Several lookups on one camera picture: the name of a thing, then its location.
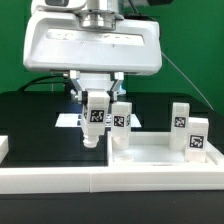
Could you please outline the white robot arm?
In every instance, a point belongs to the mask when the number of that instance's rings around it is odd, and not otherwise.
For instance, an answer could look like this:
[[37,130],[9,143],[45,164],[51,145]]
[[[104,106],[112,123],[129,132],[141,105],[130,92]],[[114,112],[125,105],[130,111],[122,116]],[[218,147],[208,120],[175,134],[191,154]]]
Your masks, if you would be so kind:
[[162,66],[159,23],[124,15],[124,0],[32,0],[23,50],[31,71],[64,72],[81,102],[90,92],[82,75],[108,74],[110,100],[126,75],[153,75]]

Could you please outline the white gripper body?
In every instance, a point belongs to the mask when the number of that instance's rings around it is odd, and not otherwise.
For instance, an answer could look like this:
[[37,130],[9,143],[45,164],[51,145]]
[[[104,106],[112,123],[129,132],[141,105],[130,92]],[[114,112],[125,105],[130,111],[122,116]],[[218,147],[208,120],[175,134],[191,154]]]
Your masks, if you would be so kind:
[[23,64],[33,71],[157,73],[156,21],[126,19],[124,0],[32,0]]

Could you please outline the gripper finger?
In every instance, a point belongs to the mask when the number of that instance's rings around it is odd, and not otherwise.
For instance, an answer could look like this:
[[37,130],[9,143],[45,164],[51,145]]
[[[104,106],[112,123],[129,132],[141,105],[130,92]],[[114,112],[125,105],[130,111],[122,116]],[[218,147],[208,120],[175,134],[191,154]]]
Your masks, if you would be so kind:
[[69,71],[69,79],[72,84],[71,95],[72,99],[78,103],[86,104],[88,99],[88,93],[83,90],[79,82],[81,77],[81,72],[77,70]]
[[111,75],[111,79],[112,79],[113,83],[112,83],[110,90],[108,91],[108,94],[110,96],[110,101],[116,102],[119,88],[124,81],[124,73],[123,72],[114,72]]

